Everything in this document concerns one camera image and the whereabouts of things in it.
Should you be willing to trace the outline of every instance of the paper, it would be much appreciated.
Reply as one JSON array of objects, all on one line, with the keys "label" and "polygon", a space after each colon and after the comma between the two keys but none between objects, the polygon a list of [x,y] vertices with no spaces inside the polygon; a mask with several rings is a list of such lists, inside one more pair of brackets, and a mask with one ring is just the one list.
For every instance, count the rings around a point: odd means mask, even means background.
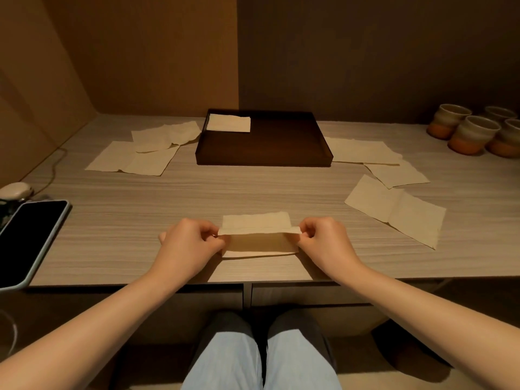
[{"label": "paper", "polygon": [[168,149],[172,145],[169,126],[132,131],[136,152],[154,152]]},{"label": "paper", "polygon": [[401,159],[399,165],[365,164],[384,185],[391,189],[405,184],[430,183],[428,178],[417,171],[412,164]]},{"label": "paper", "polygon": [[387,189],[367,175],[363,175],[345,203],[426,246],[437,248],[445,208],[425,202],[403,189]]},{"label": "paper", "polygon": [[292,227],[287,212],[261,215],[227,215],[218,235],[226,240],[222,257],[278,256],[298,252],[288,234],[301,234]]},{"label": "paper", "polygon": [[179,146],[156,152],[137,153],[133,142],[114,141],[97,156],[86,170],[123,171],[129,174],[160,176]]},{"label": "paper", "polygon": [[402,157],[381,141],[330,137],[325,137],[325,141],[334,156],[334,162],[398,165]]},{"label": "paper", "polygon": [[193,141],[200,135],[200,129],[196,122],[173,124],[168,126],[170,141],[175,145],[184,145]]},{"label": "paper", "polygon": [[210,120],[207,121],[206,130],[250,132],[251,118],[211,113]]}]

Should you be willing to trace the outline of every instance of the white cable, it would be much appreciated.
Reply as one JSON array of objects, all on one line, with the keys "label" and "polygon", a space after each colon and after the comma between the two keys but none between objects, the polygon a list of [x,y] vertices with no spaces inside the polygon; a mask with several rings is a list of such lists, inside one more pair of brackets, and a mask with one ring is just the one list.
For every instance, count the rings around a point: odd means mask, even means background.
[{"label": "white cable", "polygon": [[5,356],[5,358],[8,358],[12,354],[12,351],[15,350],[16,342],[18,341],[18,326],[16,325],[16,321],[12,318],[12,316],[3,309],[0,309],[0,314],[3,314],[12,325],[12,344],[9,352],[7,352],[7,355]]}]

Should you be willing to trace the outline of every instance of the forearm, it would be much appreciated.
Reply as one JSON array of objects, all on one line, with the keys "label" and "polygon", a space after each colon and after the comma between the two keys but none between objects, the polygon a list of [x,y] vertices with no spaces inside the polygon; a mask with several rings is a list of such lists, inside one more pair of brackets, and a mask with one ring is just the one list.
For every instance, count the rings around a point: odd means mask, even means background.
[{"label": "forearm", "polygon": [[342,280],[475,380],[491,388],[518,388],[520,329],[365,266]]},{"label": "forearm", "polygon": [[83,388],[177,288],[149,275],[127,285],[0,364],[2,388]]}]

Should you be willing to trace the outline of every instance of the smartphone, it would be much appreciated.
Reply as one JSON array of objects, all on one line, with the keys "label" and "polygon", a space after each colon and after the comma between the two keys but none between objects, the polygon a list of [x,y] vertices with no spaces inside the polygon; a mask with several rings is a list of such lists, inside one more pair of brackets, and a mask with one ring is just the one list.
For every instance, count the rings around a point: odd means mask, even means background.
[{"label": "smartphone", "polygon": [[0,231],[0,292],[29,285],[70,208],[66,200],[20,205]]}]

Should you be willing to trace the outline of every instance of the person's left hand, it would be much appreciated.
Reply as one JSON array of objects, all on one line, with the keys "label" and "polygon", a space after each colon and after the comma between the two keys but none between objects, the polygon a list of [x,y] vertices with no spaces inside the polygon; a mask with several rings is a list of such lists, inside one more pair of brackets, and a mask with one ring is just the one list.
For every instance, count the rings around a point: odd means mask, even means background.
[{"label": "person's left hand", "polygon": [[218,227],[208,220],[182,219],[159,235],[162,246],[149,272],[173,287],[184,285],[224,248],[217,234]]}]

